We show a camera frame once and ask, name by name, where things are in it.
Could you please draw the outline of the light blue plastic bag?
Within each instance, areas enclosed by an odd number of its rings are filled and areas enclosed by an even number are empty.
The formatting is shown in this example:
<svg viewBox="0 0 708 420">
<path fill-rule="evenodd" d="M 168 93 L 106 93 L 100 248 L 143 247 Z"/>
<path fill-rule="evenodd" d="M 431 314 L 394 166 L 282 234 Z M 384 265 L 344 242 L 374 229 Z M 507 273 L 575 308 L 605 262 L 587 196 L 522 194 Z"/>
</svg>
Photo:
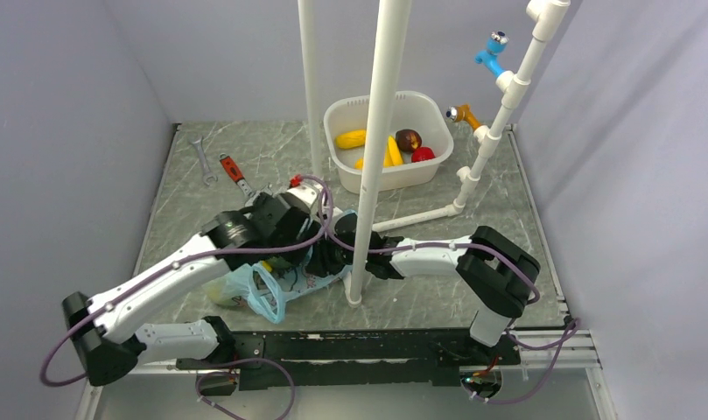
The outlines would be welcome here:
<svg viewBox="0 0 708 420">
<path fill-rule="evenodd" d="M 279 324 L 284 320 L 286 305 L 290 301 L 321 290 L 351 272 L 352 268 L 345 268 L 339 275 L 320 277 L 306 274 L 305 263 L 311 253 L 312 248 L 296 268 L 272 273 L 261 265 L 261 261 L 270 255 L 225 255 L 230 272 L 217 278 L 224 277 L 238 290 L 242 290 L 245 306 L 253 312 L 271 323 Z"/>
</svg>

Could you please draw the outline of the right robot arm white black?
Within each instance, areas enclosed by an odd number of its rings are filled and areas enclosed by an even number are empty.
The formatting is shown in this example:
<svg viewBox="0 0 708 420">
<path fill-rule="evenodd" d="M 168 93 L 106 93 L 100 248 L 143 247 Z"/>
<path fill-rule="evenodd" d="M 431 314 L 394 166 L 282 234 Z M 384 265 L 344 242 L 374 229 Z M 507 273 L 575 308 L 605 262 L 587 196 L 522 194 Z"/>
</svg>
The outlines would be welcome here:
<svg viewBox="0 0 708 420">
<path fill-rule="evenodd" d="M 495 356 L 509 325 L 538 300 L 540 262 L 492 227 L 466 236 L 418 241 L 371 233 L 365 269 L 382 280 L 415 276 L 459 277 L 481 302 L 465 339 L 468 358 Z"/>
</svg>

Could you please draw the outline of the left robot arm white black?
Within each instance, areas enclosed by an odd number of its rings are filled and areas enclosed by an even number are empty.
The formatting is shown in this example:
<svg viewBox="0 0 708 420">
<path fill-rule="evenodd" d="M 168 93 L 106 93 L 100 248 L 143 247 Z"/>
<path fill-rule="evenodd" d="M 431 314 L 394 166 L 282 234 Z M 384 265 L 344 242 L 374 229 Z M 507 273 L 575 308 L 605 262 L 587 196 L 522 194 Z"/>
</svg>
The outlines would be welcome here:
<svg viewBox="0 0 708 420">
<path fill-rule="evenodd" d="M 135 367 L 192 359 L 220 368 L 237 352 L 218 316 L 179 324 L 148 319 L 192 289 L 218 283 L 270 319 L 282 317 L 281 277 L 299 275 L 319 242 L 314 218 L 319 191 L 308 185 L 260 194 L 241 210 L 219 213 L 186 244 L 155 266 L 111 290 L 75 292 L 62 303 L 69 339 L 93 386 L 115 382 Z"/>
</svg>

